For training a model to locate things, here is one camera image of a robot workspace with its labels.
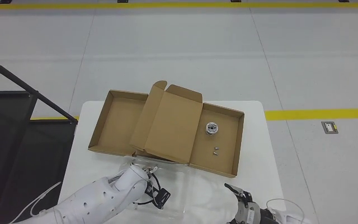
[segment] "yellow stripe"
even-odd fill
[[[63,3],[0,4],[0,10],[94,10],[126,8],[358,8],[358,3],[340,2],[152,2],[152,3]]]
[[[64,116],[49,116],[46,118],[31,118],[31,120],[66,120],[67,118]]]
[[[356,119],[358,109],[273,110],[265,115],[266,120]]]

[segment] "cable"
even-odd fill
[[[155,176],[155,174],[154,174],[154,173],[152,173],[152,176],[155,178],[155,180],[156,180],[156,182],[157,182],[157,184],[158,184],[158,188],[159,188],[159,190],[161,190],[162,188],[161,188],[161,185],[159,184],[159,180],[158,180],[158,178]]]
[[[33,202],[36,202],[35,204],[37,204],[37,202],[38,202],[37,200],[43,199],[48,192],[50,192],[51,190],[53,190],[53,189],[54,189],[55,187],[57,187],[60,183],[61,183],[61,181],[58,182],[58,183],[56,183],[55,185],[53,185],[52,187],[50,187],[50,188],[47,189],[46,191],[44,191],[44,192],[43,192],[42,194],[40,194],[37,198],[35,198],[32,202],[30,202],[9,224],[14,223],[14,222],[20,217],[20,215],[22,215],[23,212],[24,212],[31,204],[33,204]]]
[[[287,199],[284,199],[284,198],[274,198],[274,199],[270,199],[270,200],[268,200],[268,201],[266,202],[266,208],[267,208],[267,209],[269,208],[269,206],[268,206],[269,202],[272,202],[273,200],[285,200],[285,201],[291,202],[292,204],[294,204],[295,206],[297,206],[297,207],[301,210],[301,212],[302,212],[302,220],[301,220],[301,223],[300,223],[300,224],[303,223],[303,220],[304,220],[304,212],[303,212],[302,208],[301,208],[298,204],[294,203],[294,202],[291,201],[291,200],[287,200]]]
[[[155,176],[154,173],[152,173],[152,176],[155,178],[159,190],[161,190],[162,188],[161,188],[161,185],[159,184],[158,178]],[[152,199],[152,200],[149,200],[149,201],[147,201],[147,202],[141,202],[141,203],[135,203],[135,202],[133,202],[133,204],[137,204],[137,205],[139,205],[139,206],[143,206],[143,205],[145,205],[145,204],[149,204],[149,203],[151,203],[151,202],[154,202],[156,205],[158,205],[158,203],[156,202],[156,198],[154,197],[154,186],[153,186],[153,185],[152,185],[152,196],[153,196],[153,199]]]
[[[56,183],[55,185],[53,185],[51,188],[49,188],[48,190],[46,190],[45,192],[43,192],[43,193],[42,193],[43,196],[41,196],[41,197],[39,198],[39,200],[37,200],[37,202],[35,202],[35,203],[32,205],[32,207],[31,207],[31,209],[30,209],[30,215],[31,215],[32,217],[39,215],[39,214],[33,214],[33,213],[32,213],[32,210],[33,210],[34,207],[38,204],[38,202],[41,201],[41,199],[45,198],[45,196],[48,194],[48,192],[52,191],[52,190],[53,190],[55,187],[57,187],[59,184],[61,184],[61,181],[60,181],[60,182],[57,182],[57,183]]]

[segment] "floor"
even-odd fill
[[[1,11],[0,63],[72,115],[157,80],[265,110],[358,108],[357,20],[349,9]],[[0,89],[17,87],[0,77]],[[33,116],[58,114],[37,104]],[[314,224],[358,211],[358,120],[333,121],[339,134],[321,120],[268,122],[284,197]]]

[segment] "cardboard box lid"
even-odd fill
[[[138,150],[188,163],[202,109],[201,93],[156,82],[137,122],[130,145]]]

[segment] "wire spool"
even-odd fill
[[[213,134],[218,132],[218,130],[219,130],[219,126],[214,122],[209,122],[206,125],[206,134],[209,136],[212,136]]]

